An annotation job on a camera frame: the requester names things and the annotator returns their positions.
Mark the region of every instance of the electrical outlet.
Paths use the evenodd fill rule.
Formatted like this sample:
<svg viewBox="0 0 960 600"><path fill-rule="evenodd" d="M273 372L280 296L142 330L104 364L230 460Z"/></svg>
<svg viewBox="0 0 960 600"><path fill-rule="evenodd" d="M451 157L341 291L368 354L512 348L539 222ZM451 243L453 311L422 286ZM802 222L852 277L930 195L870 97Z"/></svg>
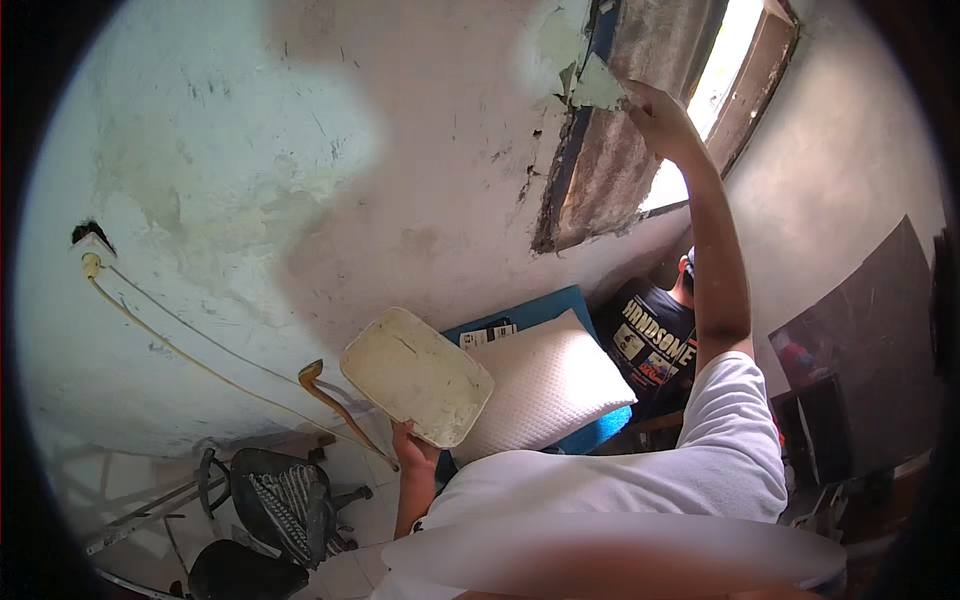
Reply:
<svg viewBox="0 0 960 600"><path fill-rule="evenodd" d="M100 264L103 267L109 267L116 259L117 255L113 253L104 238L93 231L85 235L79 242L70 247L69 253L77 257L79 263L87 252L93 252L100 256Z"/></svg>

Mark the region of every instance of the hand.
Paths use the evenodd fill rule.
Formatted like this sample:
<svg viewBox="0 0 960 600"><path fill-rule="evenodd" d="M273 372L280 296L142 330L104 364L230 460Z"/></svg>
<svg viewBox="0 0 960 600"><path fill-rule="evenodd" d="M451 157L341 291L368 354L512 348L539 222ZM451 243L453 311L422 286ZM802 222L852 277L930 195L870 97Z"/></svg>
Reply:
<svg viewBox="0 0 960 600"><path fill-rule="evenodd" d="M393 424L394 452L396 452L396 458L400 461L400 468L407 473L429 471L432 477L437 471L440 449L411 433L414 429L413 420L407 420L403 423L393 421Z"/></svg>
<svg viewBox="0 0 960 600"><path fill-rule="evenodd" d="M681 171L709 161L707 147L686 114L670 94L642 82L622 82L630 94L627 114L643 135L647 150L672 160Z"/></svg>

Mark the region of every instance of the blue cushion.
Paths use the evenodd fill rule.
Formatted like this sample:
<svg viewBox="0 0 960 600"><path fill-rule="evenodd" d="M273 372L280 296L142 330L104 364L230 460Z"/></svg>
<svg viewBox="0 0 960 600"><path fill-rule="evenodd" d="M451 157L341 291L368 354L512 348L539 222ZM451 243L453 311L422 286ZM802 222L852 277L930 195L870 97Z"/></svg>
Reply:
<svg viewBox="0 0 960 600"><path fill-rule="evenodd" d="M503 317L509 317L510 322L516 325L517 331L538 325L551 319L556 319L568 309L572 308L577 315L584 329L589 332L593 339L597 339L596 330L593 328L593 321L590 320L590 314L587 312L587 303L584 301L584 295L576 285L565 287L553 294L547 294L536 300L524 302L520 306L501 310L483 319L477 319L459 327L448 329L443 332L443 336L456 345L460 345L460 334L467 331L475 331L483 328L491 321ZM570 435L556 443L556 446L566 454L587 454L598 445L602 444L620 431L627 421L630 420L632 412L629 406L618 408L608 413L594 422L581 427Z"/></svg>

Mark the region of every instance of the dirty tray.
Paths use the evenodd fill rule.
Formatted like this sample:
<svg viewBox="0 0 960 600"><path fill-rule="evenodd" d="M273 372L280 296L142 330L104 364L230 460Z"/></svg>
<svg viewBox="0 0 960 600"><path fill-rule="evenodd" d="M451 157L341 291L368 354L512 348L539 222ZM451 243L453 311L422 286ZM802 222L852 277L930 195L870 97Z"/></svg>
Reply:
<svg viewBox="0 0 960 600"><path fill-rule="evenodd" d="M347 346L340 370L391 419L440 448L467 436L493 391L480 363L410 311L391 307Z"/></svg>

